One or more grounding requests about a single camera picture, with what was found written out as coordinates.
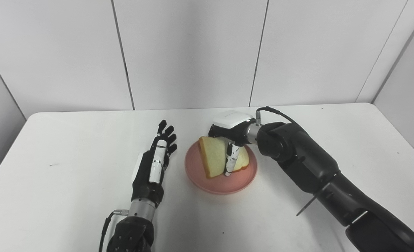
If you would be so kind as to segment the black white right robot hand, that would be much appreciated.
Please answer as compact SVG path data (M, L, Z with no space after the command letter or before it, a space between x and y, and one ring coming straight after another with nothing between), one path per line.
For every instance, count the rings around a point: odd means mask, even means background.
M261 126L250 114L235 110L225 111L213 118L208 136L225 138L225 167L223 174L230 176L239 158L240 148L245 145L256 145L257 134Z

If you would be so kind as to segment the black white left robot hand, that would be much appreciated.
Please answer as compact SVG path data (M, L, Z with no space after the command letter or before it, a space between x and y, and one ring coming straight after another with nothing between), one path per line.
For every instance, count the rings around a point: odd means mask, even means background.
M158 124L157 134L150 149L142 155L133 181L132 202L147 200L156 208L160 205L164 196L164 174L172 153L178 148L176 139L174 127L169 126L166 120L162 120Z

